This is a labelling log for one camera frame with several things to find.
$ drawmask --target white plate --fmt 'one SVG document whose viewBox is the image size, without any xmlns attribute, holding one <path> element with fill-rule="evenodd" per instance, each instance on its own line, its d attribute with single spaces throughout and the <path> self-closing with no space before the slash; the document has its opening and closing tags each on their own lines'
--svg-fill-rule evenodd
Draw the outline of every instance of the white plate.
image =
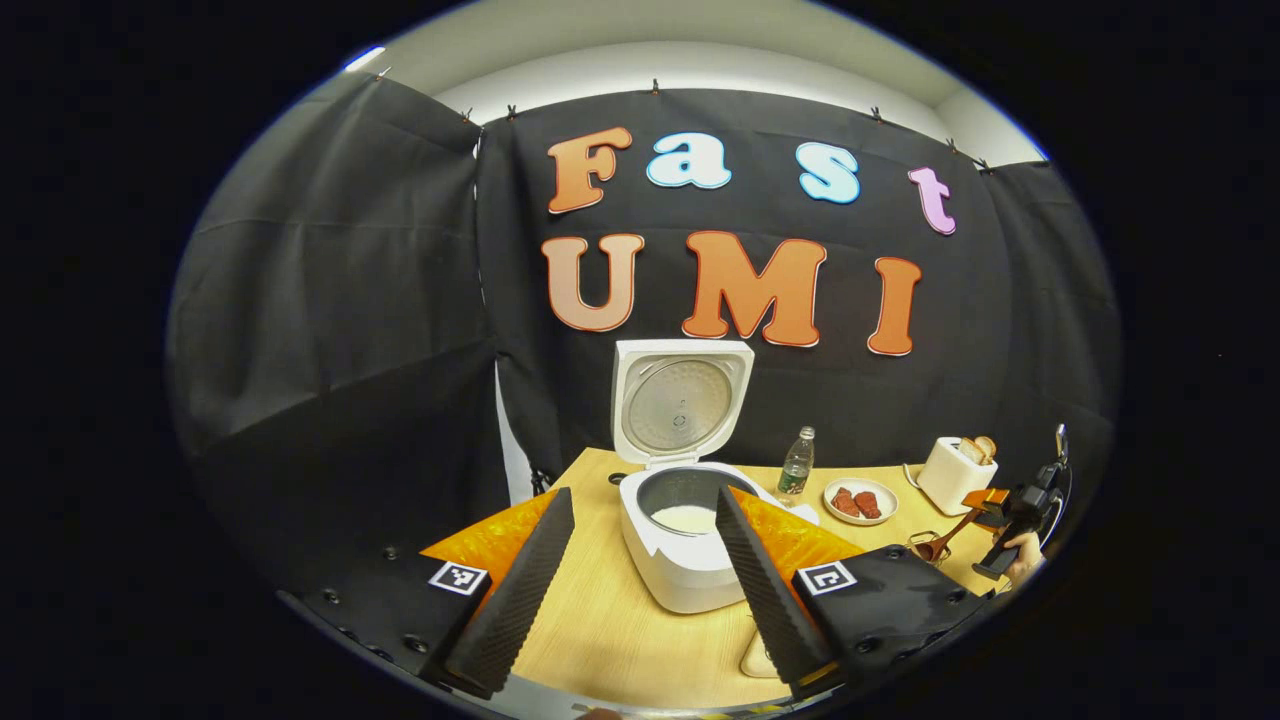
<svg viewBox="0 0 1280 720">
<path fill-rule="evenodd" d="M 858 495 L 860 492 L 876 493 L 876 505 L 879 507 L 881 516 L 870 520 L 867 516 L 854 518 L 852 515 L 846 515 L 837 510 L 831 501 L 836 497 L 836 493 L 840 492 L 840 488 L 849 488 L 849 492 L 852 495 Z M 827 488 L 822 491 L 822 500 L 827 503 L 827 510 L 829 510 L 832 515 L 840 518 L 850 525 L 879 525 L 897 512 L 897 496 L 893 495 L 893 491 L 877 482 L 863 478 L 838 478 L 831 480 L 831 483 L 827 484 Z"/>
</svg>

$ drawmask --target blue letter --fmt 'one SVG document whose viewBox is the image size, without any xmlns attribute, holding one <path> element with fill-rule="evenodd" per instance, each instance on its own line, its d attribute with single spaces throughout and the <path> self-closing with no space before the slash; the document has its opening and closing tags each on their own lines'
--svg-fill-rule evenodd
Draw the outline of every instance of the blue letter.
<svg viewBox="0 0 1280 720">
<path fill-rule="evenodd" d="M 684 152 L 673 152 L 677 147 Z M 724 143 L 701 132 L 668 135 L 653 146 L 662 155 L 649 163 L 649 181 L 663 187 L 682 187 L 694 183 L 704 190 L 716 190 L 728 183 L 733 173 L 724 169 Z"/>
<path fill-rule="evenodd" d="M 841 205 L 858 200 L 861 190 L 854 177 L 858 160 L 847 150 L 822 142 L 805 142 L 796 147 L 796 161 L 809 170 L 800 176 L 800 187 L 809 197 Z"/>
</svg>

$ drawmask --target white ceiling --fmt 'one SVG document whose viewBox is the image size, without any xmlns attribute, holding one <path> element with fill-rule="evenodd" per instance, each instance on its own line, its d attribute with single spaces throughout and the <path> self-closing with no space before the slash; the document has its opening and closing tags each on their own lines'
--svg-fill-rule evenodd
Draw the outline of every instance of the white ceiling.
<svg viewBox="0 0 1280 720">
<path fill-rule="evenodd" d="M 963 85 L 877 31 L 806 0 L 480 0 L 389 42 L 369 68 L 438 95 L 512 65 L 602 45 L 690 41 L 792 55 L 936 108 Z"/>
</svg>

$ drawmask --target plastic water bottle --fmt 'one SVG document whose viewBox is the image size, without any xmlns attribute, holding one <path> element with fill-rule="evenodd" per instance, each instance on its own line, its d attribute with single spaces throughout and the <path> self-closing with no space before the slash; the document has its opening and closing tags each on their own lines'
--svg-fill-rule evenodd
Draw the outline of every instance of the plastic water bottle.
<svg viewBox="0 0 1280 720">
<path fill-rule="evenodd" d="M 809 470 L 813 470 L 813 428 L 800 428 L 800 438 L 787 451 L 787 459 L 782 462 L 777 498 L 787 507 L 794 505 L 795 496 L 804 492 Z"/>
</svg>

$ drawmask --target pink letter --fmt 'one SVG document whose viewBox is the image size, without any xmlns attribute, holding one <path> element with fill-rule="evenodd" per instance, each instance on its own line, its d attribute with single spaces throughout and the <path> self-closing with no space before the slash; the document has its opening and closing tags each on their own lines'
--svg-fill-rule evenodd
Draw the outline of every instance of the pink letter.
<svg viewBox="0 0 1280 720">
<path fill-rule="evenodd" d="M 942 199 L 951 197 L 951 188 L 938 182 L 929 168 L 911 170 L 906 177 L 920 188 L 920 206 L 924 208 L 924 219 L 929 222 L 929 227 L 942 234 L 956 232 L 956 222 L 942 209 Z"/>
</svg>

